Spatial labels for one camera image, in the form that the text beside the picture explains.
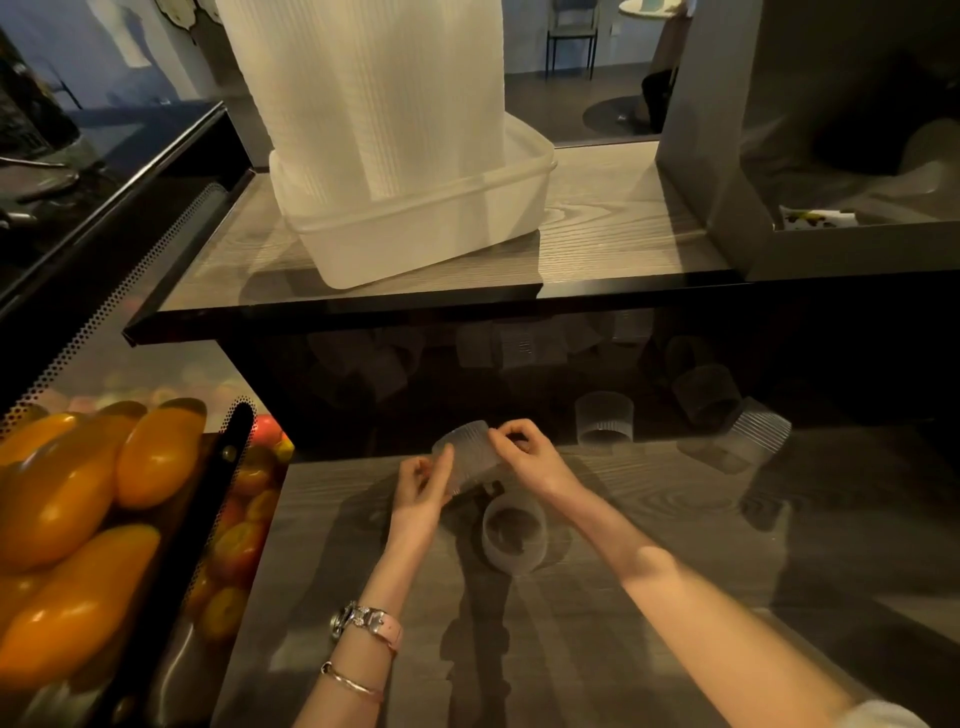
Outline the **person's left forearm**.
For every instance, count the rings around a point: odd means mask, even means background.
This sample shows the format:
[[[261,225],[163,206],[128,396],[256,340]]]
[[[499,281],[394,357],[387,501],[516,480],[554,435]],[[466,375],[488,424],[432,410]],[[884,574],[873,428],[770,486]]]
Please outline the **person's left forearm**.
[[[359,604],[398,619],[424,561],[384,552]],[[376,728],[395,655],[370,633],[345,629],[293,728]]]

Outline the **black tray divider bar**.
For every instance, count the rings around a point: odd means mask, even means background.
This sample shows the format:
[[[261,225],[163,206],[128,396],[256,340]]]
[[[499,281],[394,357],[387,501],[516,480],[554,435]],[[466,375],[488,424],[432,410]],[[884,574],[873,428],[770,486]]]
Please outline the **black tray divider bar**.
[[[237,399],[220,430],[203,435],[186,484],[158,507],[161,543],[136,598],[116,670],[85,728],[148,728],[148,698],[186,598],[252,434],[257,407]]]

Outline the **pile of small cherry tomatoes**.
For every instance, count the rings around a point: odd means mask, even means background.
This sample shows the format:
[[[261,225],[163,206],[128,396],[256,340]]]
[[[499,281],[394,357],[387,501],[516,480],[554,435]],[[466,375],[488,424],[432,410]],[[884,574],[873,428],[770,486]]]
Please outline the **pile of small cherry tomatoes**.
[[[236,639],[294,451],[271,414],[254,417],[182,609],[211,650]]]

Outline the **tall white ribbed cup stack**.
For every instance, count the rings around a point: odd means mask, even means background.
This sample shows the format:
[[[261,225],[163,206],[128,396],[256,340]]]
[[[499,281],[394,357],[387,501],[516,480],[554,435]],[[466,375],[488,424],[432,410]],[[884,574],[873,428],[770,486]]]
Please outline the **tall white ribbed cup stack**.
[[[287,212],[321,216],[506,164],[502,0],[216,0]]]

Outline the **clear ribbed plastic cup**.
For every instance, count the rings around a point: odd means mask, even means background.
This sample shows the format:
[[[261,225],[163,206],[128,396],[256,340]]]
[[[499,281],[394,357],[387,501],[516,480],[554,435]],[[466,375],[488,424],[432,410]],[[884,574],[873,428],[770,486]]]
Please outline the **clear ribbed plastic cup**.
[[[574,403],[577,444],[604,448],[634,443],[635,404],[627,395],[594,391]]]
[[[546,511],[528,491],[505,491],[486,505],[481,545],[486,561],[498,572],[508,577],[533,573],[549,548]]]
[[[451,497],[480,484],[500,466],[501,459],[490,441],[489,429],[486,420],[474,420],[434,443],[432,458],[439,457],[447,443],[454,449],[453,467],[447,480],[447,493]]]
[[[718,430],[742,407],[734,375],[722,363],[707,363],[689,369],[670,384],[680,410],[690,424],[701,430]]]
[[[715,445],[750,466],[762,467],[783,449],[792,431],[790,420],[746,396]]]

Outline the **person's right forearm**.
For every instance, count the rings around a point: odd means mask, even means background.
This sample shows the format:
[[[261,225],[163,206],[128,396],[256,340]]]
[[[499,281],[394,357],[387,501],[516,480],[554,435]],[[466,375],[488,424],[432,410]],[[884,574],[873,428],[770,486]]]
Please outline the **person's right forearm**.
[[[853,696],[577,480],[549,494],[730,728],[836,728]]]

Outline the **pile of oblong orange tomatoes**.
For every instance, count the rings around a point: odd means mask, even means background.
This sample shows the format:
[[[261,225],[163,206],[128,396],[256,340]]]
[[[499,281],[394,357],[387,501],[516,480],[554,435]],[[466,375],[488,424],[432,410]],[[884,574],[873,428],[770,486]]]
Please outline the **pile of oblong orange tomatoes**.
[[[208,408],[179,397],[59,412],[0,436],[0,693],[82,692],[124,639],[194,480]]]

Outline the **person's right hand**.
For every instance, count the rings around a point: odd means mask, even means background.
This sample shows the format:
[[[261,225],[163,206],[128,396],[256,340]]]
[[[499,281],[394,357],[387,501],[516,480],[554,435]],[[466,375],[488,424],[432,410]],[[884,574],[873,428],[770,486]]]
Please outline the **person's right hand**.
[[[487,433],[517,433],[525,437],[525,465],[514,475],[535,495],[552,504],[582,496],[585,491],[582,482],[534,421],[512,419],[491,427]]]

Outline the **white printed packet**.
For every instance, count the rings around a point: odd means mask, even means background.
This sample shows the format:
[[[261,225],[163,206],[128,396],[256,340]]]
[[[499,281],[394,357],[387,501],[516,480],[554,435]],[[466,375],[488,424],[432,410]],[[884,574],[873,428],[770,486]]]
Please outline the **white printed packet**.
[[[859,225],[857,214],[854,212],[801,209],[783,205],[780,205],[778,210],[783,221],[783,229],[787,232],[855,228]]]

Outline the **grey open cabinet box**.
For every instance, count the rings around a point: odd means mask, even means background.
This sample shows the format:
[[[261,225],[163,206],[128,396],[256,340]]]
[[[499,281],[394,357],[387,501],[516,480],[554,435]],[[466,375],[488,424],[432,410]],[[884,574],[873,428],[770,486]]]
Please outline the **grey open cabinet box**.
[[[960,0],[697,0],[656,165],[750,282],[960,272]]]

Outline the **perforated glass display panel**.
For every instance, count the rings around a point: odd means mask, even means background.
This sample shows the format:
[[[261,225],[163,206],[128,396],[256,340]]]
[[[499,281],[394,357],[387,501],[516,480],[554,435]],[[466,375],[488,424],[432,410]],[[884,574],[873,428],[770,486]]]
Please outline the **perforated glass display panel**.
[[[227,200],[221,184],[208,183],[159,237],[145,258],[73,335],[24,394],[0,409],[0,441],[32,421],[73,412],[88,416],[119,402],[154,410],[195,399],[207,411],[206,432],[221,431],[234,407],[268,410],[214,341],[133,346],[124,329]]]

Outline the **round white table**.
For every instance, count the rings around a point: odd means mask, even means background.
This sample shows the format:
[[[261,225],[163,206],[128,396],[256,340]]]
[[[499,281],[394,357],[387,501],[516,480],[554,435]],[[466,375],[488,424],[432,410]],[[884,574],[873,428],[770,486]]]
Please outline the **round white table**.
[[[662,26],[634,112],[636,121],[646,124],[653,135],[665,127],[696,4],[697,0],[623,0],[618,6],[624,17]]]

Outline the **dark metal chair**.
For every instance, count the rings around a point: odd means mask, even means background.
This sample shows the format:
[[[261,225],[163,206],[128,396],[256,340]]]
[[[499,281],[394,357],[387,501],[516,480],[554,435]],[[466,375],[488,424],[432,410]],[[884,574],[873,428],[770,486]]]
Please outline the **dark metal chair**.
[[[599,0],[547,0],[544,79],[556,69],[561,42],[586,41],[587,78],[594,79],[598,47]]]

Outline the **white sleeve cuff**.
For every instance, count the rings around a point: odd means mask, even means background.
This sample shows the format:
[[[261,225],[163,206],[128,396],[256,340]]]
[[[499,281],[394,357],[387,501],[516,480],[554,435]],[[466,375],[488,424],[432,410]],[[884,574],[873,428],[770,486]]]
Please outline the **white sleeve cuff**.
[[[843,712],[831,728],[930,728],[930,725],[903,706],[870,699]]]

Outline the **person's left hand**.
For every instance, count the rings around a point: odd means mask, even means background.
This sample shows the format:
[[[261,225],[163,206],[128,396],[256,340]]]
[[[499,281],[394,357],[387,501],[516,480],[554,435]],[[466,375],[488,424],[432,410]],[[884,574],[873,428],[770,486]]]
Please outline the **person's left hand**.
[[[451,496],[447,491],[429,491],[433,459],[414,456],[399,464],[385,549],[391,556],[421,561],[434,540]]]

